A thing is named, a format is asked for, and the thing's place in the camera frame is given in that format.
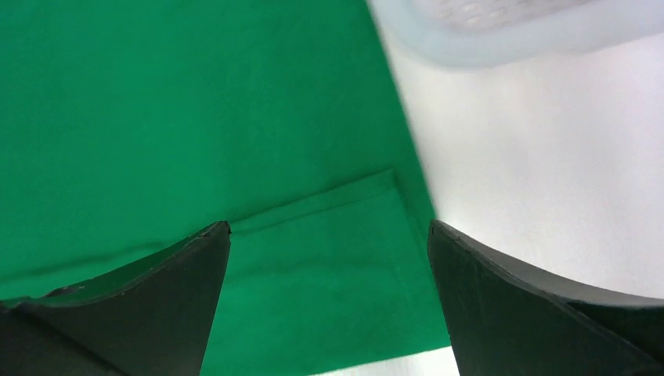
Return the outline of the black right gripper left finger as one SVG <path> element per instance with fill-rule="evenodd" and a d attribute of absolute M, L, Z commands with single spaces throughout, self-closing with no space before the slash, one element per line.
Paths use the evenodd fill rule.
<path fill-rule="evenodd" d="M 198 375 L 230 234 L 214 222 L 108 273 L 2 301 L 2 374 Z"/>

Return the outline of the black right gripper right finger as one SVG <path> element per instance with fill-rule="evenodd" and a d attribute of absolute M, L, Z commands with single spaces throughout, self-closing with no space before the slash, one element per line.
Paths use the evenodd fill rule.
<path fill-rule="evenodd" d="M 434 220 L 428 258 L 462 375 L 660 375 L 663 301 L 583 284 Z"/>

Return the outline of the green t-shirt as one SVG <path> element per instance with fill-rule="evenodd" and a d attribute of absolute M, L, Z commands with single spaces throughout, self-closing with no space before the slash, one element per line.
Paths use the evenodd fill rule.
<path fill-rule="evenodd" d="M 4 1 L 1 296 L 232 227 L 205 375 L 449 343 L 434 216 L 363 1 Z"/>

